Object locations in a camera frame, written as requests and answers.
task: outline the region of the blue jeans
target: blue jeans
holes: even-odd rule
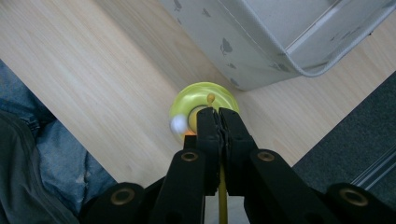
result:
[[[0,60],[0,110],[24,121],[35,139],[43,186],[75,215],[116,181]]]

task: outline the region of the metal ring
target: metal ring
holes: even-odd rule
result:
[[[257,154],[257,157],[262,161],[273,161],[275,159],[275,156],[273,154],[266,151],[259,152],[259,154]]]
[[[195,152],[185,152],[181,155],[183,161],[196,161],[198,160],[198,154]]]
[[[127,193],[126,197],[120,197],[120,194]],[[124,205],[134,199],[134,190],[129,188],[119,189],[111,195],[110,201],[115,205]]]
[[[368,199],[364,195],[354,189],[340,189],[340,195],[345,201],[352,203],[356,206],[363,207],[369,203]]]

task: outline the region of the clamp jaw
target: clamp jaw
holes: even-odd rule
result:
[[[309,188],[277,153],[258,149],[238,113],[212,107],[197,114],[167,175],[146,189],[120,183],[82,210],[82,223],[203,223],[205,196],[218,190],[220,166],[230,196],[245,197],[250,223],[396,223],[369,192],[336,184]]]

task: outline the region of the wooden floor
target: wooden floor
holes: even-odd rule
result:
[[[297,162],[396,70],[396,14],[323,76],[239,91],[155,0],[0,1],[0,58],[118,180],[146,187],[181,144],[177,93],[216,82],[259,147]]]

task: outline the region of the round hole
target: round hole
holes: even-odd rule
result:
[[[275,156],[269,152],[259,152],[257,157],[262,161],[273,161],[275,159]]]
[[[198,154],[195,152],[186,152],[181,155],[183,161],[196,161],[198,159]]]
[[[123,188],[119,189],[111,195],[110,201],[114,205],[124,205],[134,199],[134,190]]]
[[[322,223],[324,223],[323,218],[319,214],[308,213],[308,214],[305,214],[304,217],[308,221],[308,223],[312,223],[312,224],[322,224]]]
[[[183,220],[182,215],[179,212],[172,211],[166,215],[165,221],[169,224],[181,223]]]
[[[369,203],[364,195],[354,189],[340,189],[340,195],[345,201],[356,206],[363,207]]]

